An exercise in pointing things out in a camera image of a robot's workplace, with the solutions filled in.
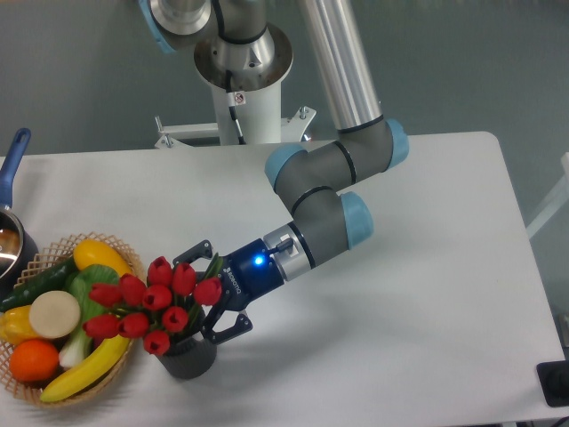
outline white radish slice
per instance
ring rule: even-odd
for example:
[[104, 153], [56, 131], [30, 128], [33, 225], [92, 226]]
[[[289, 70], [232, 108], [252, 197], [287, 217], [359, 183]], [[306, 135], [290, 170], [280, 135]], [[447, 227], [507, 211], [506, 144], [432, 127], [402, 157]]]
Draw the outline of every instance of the white radish slice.
[[64, 291], [39, 295], [29, 309], [29, 324], [32, 329], [49, 340], [70, 334], [80, 318], [79, 303], [72, 294]]

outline cucumber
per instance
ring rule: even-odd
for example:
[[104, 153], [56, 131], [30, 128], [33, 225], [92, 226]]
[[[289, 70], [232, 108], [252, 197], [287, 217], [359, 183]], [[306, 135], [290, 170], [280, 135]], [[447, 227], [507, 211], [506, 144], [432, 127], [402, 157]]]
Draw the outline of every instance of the cucumber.
[[0, 313], [31, 304], [39, 295], [49, 291], [60, 291], [65, 286], [67, 277], [78, 271], [73, 256], [51, 266], [49, 269], [29, 278], [14, 289], [0, 302]]

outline wicker basket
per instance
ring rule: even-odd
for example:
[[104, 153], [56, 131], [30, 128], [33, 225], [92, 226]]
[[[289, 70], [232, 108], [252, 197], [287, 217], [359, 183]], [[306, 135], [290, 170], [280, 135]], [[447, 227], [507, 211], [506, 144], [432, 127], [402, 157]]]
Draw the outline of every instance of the wicker basket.
[[[78, 236], [70, 236], [63, 238], [59, 243], [52, 243], [50, 247], [45, 248], [42, 253], [36, 254], [34, 261], [28, 264], [28, 268], [24, 270], [16, 283], [16, 286], [25, 283], [29, 278], [35, 276], [40, 271], [48, 269], [53, 264], [60, 262], [72, 255], [73, 249], [77, 244], [87, 238], [99, 240], [107, 243], [124, 258], [125, 261], [132, 267], [134, 274], [141, 280], [146, 280], [146, 270], [144, 269], [140, 257], [128, 246], [125, 242], [116, 238], [115, 236], [105, 236], [103, 234], [90, 233], [88, 235], [80, 234]], [[103, 388], [111, 383], [118, 373], [122, 370], [124, 362], [126, 361], [134, 341], [131, 341], [126, 353], [116, 363], [116, 365], [108, 371], [108, 373], [93, 387], [88, 390], [78, 393], [68, 399], [61, 400], [55, 403], [44, 403], [40, 401], [39, 396], [42, 394], [43, 389], [37, 389], [17, 382], [8, 368], [10, 356], [12, 355], [14, 346], [8, 342], [0, 341], [0, 383], [15, 397], [16, 399], [23, 399], [27, 402], [36, 405], [37, 407], [65, 407], [75, 403], [84, 402], [96, 394]]]

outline sticker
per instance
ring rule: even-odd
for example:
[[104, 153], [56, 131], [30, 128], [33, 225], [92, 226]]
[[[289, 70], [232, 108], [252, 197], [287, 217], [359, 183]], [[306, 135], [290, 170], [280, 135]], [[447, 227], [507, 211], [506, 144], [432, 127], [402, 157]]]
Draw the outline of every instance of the sticker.
[[228, 93], [228, 104], [230, 107], [239, 107], [240, 105], [245, 105], [247, 99], [245, 98], [245, 92], [232, 92]]

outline banana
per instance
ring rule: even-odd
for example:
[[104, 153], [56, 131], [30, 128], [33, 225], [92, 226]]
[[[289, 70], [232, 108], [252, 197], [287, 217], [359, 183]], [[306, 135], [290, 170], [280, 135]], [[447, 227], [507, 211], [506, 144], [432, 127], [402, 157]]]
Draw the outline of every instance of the banana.
[[83, 362], [49, 383], [39, 399], [44, 403], [58, 402], [93, 384], [118, 362], [129, 342], [120, 335], [104, 340]]

